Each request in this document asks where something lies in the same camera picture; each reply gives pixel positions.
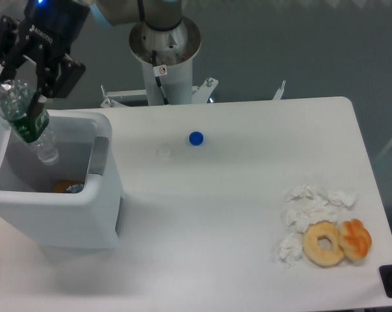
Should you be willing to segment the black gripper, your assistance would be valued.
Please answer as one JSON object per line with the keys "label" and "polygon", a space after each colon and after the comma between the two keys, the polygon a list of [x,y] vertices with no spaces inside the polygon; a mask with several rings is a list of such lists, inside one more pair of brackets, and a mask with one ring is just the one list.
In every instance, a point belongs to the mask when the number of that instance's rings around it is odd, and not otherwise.
{"label": "black gripper", "polygon": [[28,1],[23,21],[1,16],[0,83],[15,79],[25,61],[36,64],[28,117],[39,116],[47,99],[67,98],[85,73],[70,53],[89,12],[80,1]]}

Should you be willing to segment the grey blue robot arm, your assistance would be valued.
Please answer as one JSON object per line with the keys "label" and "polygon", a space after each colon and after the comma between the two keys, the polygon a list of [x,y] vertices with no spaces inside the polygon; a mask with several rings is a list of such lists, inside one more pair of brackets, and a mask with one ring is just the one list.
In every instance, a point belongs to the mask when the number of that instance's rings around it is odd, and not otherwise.
{"label": "grey blue robot arm", "polygon": [[161,32],[182,20],[181,1],[28,1],[23,20],[1,16],[0,83],[15,79],[28,60],[36,68],[29,116],[39,114],[43,99],[68,97],[83,76],[85,65],[70,53],[89,14],[109,26],[143,21]]}

